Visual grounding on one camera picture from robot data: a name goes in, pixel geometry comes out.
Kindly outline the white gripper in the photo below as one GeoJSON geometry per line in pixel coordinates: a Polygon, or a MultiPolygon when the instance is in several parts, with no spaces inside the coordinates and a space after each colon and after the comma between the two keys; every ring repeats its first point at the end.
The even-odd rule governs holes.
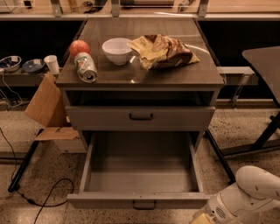
{"type": "Polygon", "coordinates": [[[228,224],[235,219],[224,205],[221,196],[216,193],[192,216],[191,224],[228,224]]]}

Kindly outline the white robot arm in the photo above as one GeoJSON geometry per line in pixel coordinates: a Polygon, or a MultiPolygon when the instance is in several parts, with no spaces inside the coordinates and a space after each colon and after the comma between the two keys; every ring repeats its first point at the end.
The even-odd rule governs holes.
{"type": "Polygon", "coordinates": [[[268,211],[280,204],[280,178],[262,168],[246,165],[235,182],[213,195],[190,224],[228,224],[249,213],[268,211]]]}

